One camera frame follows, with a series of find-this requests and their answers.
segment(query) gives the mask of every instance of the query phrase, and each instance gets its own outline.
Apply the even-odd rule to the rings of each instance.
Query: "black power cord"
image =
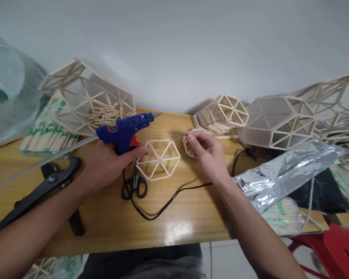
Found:
[[[237,161],[238,161],[238,158],[239,158],[239,155],[242,154],[242,153],[247,153],[248,155],[250,155],[254,160],[256,160],[256,153],[254,153],[251,149],[249,148],[245,148],[245,151],[241,151],[238,153],[238,155],[235,157],[235,160],[234,160],[234,164],[233,164],[233,169],[232,169],[232,176],[234,177],[235,176],[235,166],[237,165]],[[157,219],[164,211],[165,209],[171,204],[171,202],[173,202],[173,200],[175,199],[175,197],[177,197],[177,195],[184,191],[184,190],[190,190],[190,189],[198,189],[198,188],[202,188],[202,187],[206,187],[206,186],[209,186],[209,185],[212,185],[212,183],[206,183],[206,184],[202,184],[202,185],[199,185],[199,186],[194,186],[194,187],[187,187],[187,188],[182,188],[182,189],[179,189],[177,190],[174,195],[171,197],[171,199],[159,210],[159,212],[152,218],[150,217],[147,217],[138,207],[137,205],[135,204],[135,201],[133,200],[133,195],[130,194],[130,190],[126,184],[126,179],[125,179],[125,169],[123,169],[123,181],[124,181],[124,187],[125,187],[125,190],[127,191],[128,193],[128,197],[130,197],[130,200],[134,206],[134,208],[136,209],[136,211],[142,216],[142,218],[144,218],[145,220],[148,220],[148,221],[153,221],[155,219]]]

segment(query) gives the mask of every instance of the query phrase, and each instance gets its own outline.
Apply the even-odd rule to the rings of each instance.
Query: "hand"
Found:
[[[130,162],[149,152],[144,146],[137,145],[135,149],[118,156],[113,150],[113,145],[106,145],[98,141],[83,172],[78,176],[78,181],[85,185],[87,191],[95,192],[112,184]]]
[[[221,142],[201,131],[186,131],[185,142],[189,143],[192,155],[198,158],[200,167],[214,184],[230,179]]]

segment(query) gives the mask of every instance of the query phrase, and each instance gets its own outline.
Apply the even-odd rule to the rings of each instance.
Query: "red chair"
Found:
[[[330,277],[301,265],[304,271],[321,279],[349,279],[349,230],[331,223],[328,225],[330,230],[323,234],[302,234],[291,238],[293,242],[288,248],[292,253],[302,245],[311,248]]]

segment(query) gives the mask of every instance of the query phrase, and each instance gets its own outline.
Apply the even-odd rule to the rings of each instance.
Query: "blue hot glue gun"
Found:
[[[96,134],[105,144],[115,143],[117,154],[127,153],[131,147],[141,144],[136,133],[150,125],[154,118],[161,113],[143,113],[116,121],[116,126],[108,128],[106,125],[96,129]]]

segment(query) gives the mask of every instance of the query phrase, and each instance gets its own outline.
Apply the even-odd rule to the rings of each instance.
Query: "black bag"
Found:
[[[292,192],[293,198],[299,207],[308,208],[311,180]],[[339,186],[330,169],[325,169],[314,178],[313,210],[319,210],[327,214],[349,211],[349,204],[342,196]]]

